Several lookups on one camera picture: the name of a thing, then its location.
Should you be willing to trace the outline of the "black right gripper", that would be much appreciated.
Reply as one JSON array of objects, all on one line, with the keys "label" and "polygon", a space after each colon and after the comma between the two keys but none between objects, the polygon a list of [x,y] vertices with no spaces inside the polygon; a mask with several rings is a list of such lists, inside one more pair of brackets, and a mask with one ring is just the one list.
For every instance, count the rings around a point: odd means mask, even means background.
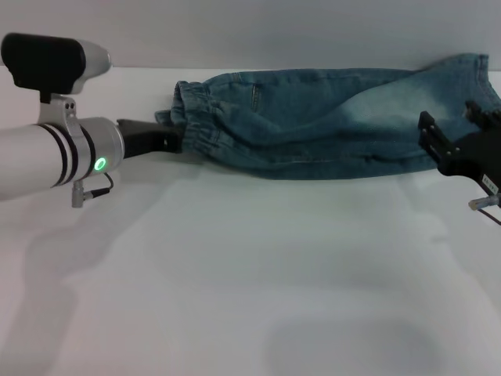
[{"label": "black right gripper", "polygon": [[465,117],[480,132],[451,142],[426,111],[420,113],[419,145],[445,176],[475,181],[489,196],[501,194],[501,109],[483,110],[476,102],[465,102]]}]

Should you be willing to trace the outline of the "blue denim shorts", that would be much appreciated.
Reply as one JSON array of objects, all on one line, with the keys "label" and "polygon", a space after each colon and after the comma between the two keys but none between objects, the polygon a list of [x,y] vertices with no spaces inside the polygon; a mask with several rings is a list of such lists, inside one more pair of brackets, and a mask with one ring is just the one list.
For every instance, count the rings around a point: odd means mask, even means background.
[{"label": "blue denim shorts", "polygon": [[423,70],[301,69],[221,74],[176,84],[158,123],[179,150],[266,179],[327,180],[432,169],[418,119],[430,113],[457,139],[473,131],[464,105],[501,110],[486,55]]}]

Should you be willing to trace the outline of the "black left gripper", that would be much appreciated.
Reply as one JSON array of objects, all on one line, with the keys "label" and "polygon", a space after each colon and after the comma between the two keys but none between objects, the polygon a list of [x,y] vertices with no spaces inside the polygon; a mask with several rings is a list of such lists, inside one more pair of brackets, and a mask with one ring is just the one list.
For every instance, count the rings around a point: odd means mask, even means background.
[{"label": "black left gripper", "polygon": [[124,159],[154,152],[182,152],[185,126],[168,128],[157,123],[119,119],[117,128],[124,141]]}]

